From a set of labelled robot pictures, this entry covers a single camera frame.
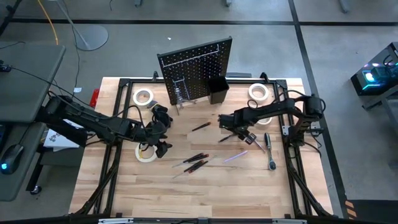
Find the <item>glowing light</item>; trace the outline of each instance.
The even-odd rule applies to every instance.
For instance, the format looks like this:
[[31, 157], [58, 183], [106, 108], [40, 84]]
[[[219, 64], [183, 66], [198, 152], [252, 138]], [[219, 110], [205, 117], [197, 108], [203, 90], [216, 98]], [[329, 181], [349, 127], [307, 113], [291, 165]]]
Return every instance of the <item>glowing light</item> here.
[[367, 81], [369, 81], [369, 82], [374, 82], [375, 81], [374, 78], [373, 78], [372, 73], [370, 73], [370, 72], [366, 73], [365, 77], [366, 77]]
[[362, 90], [365, 90], [369, 86], [380, 86], [380, 84], [367, 84]]

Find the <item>white tape roll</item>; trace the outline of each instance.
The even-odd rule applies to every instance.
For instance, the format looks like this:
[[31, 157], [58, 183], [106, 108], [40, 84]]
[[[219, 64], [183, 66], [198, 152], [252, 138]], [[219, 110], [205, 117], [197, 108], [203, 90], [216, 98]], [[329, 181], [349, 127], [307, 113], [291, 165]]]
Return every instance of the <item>white tape roll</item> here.
[[[260, 89], [263, 92], [264, 96], [262, 96], [262, 97], [254, 96], [253, 90], [255, 90], [255, 89]], [[257, 102], [262, 102], [262, 101], [266, 100], [268, 98], [268, 94], [269, 94], [268, 88], [263, 84], [255, 83], [249, 87], [250, 98], [252, 98], [253, 100], [256, 100]]]
[[271, 123], [272, 118], [265, 118], [265, 119], [261, 119], [259, 121], [257, 121], [256, 124], [260, 124], [260, 125], [267, 125], [269, 123]]
[[137, 147], [136, 147], [136, 158], [138, 159], [138, 161], [140, 161], [140, 162], [154, 162], [155, 159], [157, 158], [157, 156], [156, 156], [157, 147], [156, 146], [150, 146], [150, 147], [154, 148], [154, 154], [150, 158], [141, 158], [140, 155], [139, 155], [139, 150], [140, 150], [139, 145], [140, 144], [138, 144]]
[[[138, 101], [138, 97], [141, 96], [141, 95], [144, 95], [144, 94], [148, 94], [148, 95], [149, 95], [149, 99], [148, 99], [147, 101], [145, 101], [145, 102], [140, 102], [140, 101]], [[153, 94], [153, 92], [150, 91], [150, 90], [147, 89], [147, 88], [142, 88], [142, 89], [139, 89], [139, 90], [135, 91], [134, 94], [133, 94], [133, 96], [132, 96], [132, 100], [134, 101], [134, 103], [135, 103], [137, 106], [146, 106], [146, 105], [148, 105], [153, 99], [154, 99], [154, 94]]]

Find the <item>pegboard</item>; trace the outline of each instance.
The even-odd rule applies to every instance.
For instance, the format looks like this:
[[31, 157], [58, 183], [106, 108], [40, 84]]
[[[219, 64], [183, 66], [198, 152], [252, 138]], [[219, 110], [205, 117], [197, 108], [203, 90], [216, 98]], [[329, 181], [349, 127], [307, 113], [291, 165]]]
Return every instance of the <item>pegboard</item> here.
[[186, 49], [158, 54], [171, 105], [177, 104], [175, 88], [185, 100], [210, 95], [207, 80], [225, 76], [232, 37]]

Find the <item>gray floor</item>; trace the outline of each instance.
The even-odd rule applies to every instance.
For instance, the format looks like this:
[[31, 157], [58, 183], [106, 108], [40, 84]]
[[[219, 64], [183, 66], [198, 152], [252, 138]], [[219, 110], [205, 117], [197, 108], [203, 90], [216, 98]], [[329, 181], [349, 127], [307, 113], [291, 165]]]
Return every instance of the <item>gray floor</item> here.
[[[351, 0], [349, 14], [341, 13], [337, 0], [296, 0], [300, 21], [397, 22], [398, 1]], [[74, 19], [291, 21], [287, 0], [234, 0], [230, 8], [221, 1], [132, 0], [67, 1]], [[63, 19], [54, 2], [43, 1], [51, 18]], [[16, 17], [44, 18], [35, 1], [23, 1]], [[87, 25], [78, 25], [84, 29]], [[233, 37], [229, 72], [258, 76], [299, 77], [310, 93], [294, 26], [244, 25], [104, 25], [109, 40], [93, 52], [79, 51], [81, 58], [77, 97], [88, 102], [102, 77], [148, 77], [160, 71], [156, 54], [216, 39]], [[57, 73], [58, 83], [72, 90], [77, 57], [70, 25], [56, 24], [60, 44], [67, 46]], [[396, 41], [395, 27], [302, 27], [305, 45], [320, 96], [326, 101], [326, 120], [349, 199], [398, 200], [397, 173], [388, 162], [397, 159], [397, 141], [383, 110], [361, 108], [349, 78], [388, 43]], [[3, 42], [26, 41], [54, 44], [48, 24], [9, 25]], [[323, 168], [333, 209], [341, 215], [325, 149]], [[48, 217], [68, 212], [78, 169], [52, 167], [40, 180], [40, 197], [21, 191], [16, 201], [0, 203], [0, 220]], [[46, 200], [56, 202], [44, 203]]]

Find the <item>wooden table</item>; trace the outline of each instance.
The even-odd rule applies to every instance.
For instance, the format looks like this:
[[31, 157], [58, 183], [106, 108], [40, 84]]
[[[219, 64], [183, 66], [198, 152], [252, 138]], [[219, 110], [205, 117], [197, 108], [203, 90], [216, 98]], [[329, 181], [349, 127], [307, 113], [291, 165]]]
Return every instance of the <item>wooden table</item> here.
[[[118, 83], [119, 78], [103, 78], [97, 112], [112, 115]], [[289, 89], [304, 92], [300, 78], [288, 78], [287, 83]], [[247, 145], [237, 137], [218, 143], [218, 140], [230, 134], [218, 127], [218, 115], [245, 107], [249, 85], [230, 85], [223, 104], [210, 105], [207, 98], [199, 99], [195, 105], [186, 103], [184, 109], [180, 110], [180, 116], [177, 115], [176, 108], [170, 105], [164, 84], [134, 84], [132, 90], [134, 92], [139, 88], [150, 88], [154, 92], [154, 99], [169, 108], [169, 115], [174, 121], [167, 130], [169, 138], [166, 141], [173, 144], [173, 147], [162, 159], [145, 164], [135, 157], [137, 143], [123, 142], [113, 215], [122, 212], [124, 217], [280, 218], [285, 213], [294, 214], [277, 117], [267, 126], [255, 125], [249, 128], [257, 134], [263, 145], [264, 133], [270, 133], [272, 155], [277, 164], [275, 171], [268, 170], [267, 155], [255, 144]], [[263, 105], [274, 100], [273, 89], [269, 89], [270, 95]], [[120, 108], [123, 108], [125, 95], [124, 92]], [[152, 113], [145, 108], [142, 109], [142, 115], [145, 123], [152, 117]], [[139, 119], [134, 108], [129, 110], [128, 118]], [[193, 128], [208, 121], [211, 121], [210, 126], [191, 132]], [[316, 144], [310, 136], [306, 136], [305, 140]], [[104, 149], [105, 146], [101, 143], [85, 149], [70, 212], [81, 208], [97, 187]], [[245, 156], [223, 163], [225, 159], [245, 150], [249, 151]], [[319, 154], [307, 146], [300, 150], [308, 188], [325, 210], [332, 213]], [[188, 166], [172, 168], [173, 165], [200, 152], [209, 153], [210, 157], [217, 155], [217, 158], [190, 175], [172, 179]], [[298, 187], [297, 189], [304, 211], [302, 194]], [[107, 190], [104, 191], [102, 210], [106, 197]]]

